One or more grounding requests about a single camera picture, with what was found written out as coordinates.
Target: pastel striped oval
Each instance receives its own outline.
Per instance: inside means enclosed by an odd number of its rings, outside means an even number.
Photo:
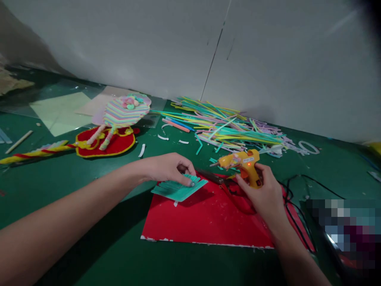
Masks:
[[[131,110],[123,108],[124,98],[116,98],[106,105],[103,115],[104,124],[109,127],[117,126],[117,128],[129,127],[136,124],[150,111],[150,107],[145,103],[141,103]]]

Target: yellow glue gun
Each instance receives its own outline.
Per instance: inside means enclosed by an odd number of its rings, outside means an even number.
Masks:
[[[259,189],[262,187],[262,182],[254,168],[255,163],[259,161],[259,152],[255,149],[246,152],[233,153],[218,159],[217,163],[210,165],[220,166],[228,170],[231,167],[238,167],[241,170],[243,179],[249,178],[250,187]]]

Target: forearm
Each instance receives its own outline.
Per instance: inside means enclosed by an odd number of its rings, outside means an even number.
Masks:
[[[146,178],[126,165],[0,231],[0,285],[32,285]]]
[[[331,285],[284,215],[272,225],[276,250],[289,285]]]

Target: pile of straws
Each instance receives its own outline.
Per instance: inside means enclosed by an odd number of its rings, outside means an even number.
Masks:
[[[216,153],[220,149],[235,153],[255,147],[263,152],[266,151],[270,156],[280,158],[282,156],[281,148],[278,148],[277,151],[270,151],[271,147],[278,145],[302,155],[308,154],[303,149],[297,148],[279,128],[244,117],[239,110],[215,106],[208,101],[202,103],[188,97],[178,99],[179,101],[173,100],[171,106],[194,114],[157,110],[151,112],[164,116],[165,122],[178,123],[195,131],[195,137],[200,143],[197,155],[203,146],[203,141],[215,145]]]

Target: left hand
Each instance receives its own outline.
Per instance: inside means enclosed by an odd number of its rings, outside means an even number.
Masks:
[[[144,174],[152,181],[176,181],[190,186],[192,180],[182,174],[196,175],[192,162],[177,153],[149,157],[136,163],[137,167],[142,168]]]

